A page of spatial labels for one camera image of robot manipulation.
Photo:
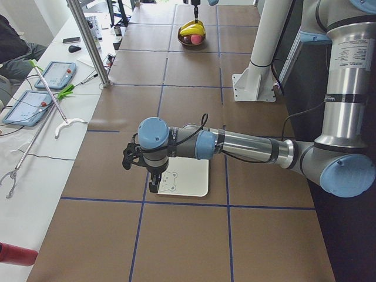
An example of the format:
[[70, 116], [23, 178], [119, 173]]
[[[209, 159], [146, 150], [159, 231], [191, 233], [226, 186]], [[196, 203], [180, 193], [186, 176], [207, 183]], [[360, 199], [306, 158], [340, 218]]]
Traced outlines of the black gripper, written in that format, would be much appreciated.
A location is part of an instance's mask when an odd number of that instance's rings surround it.
[[146, 163], [147, 170], [152, 173], [149, 181], [149, 191], [158, 193], [160, 174], [168, 168], [168, 156], [162, 152], [143, 153], [143, 160]]

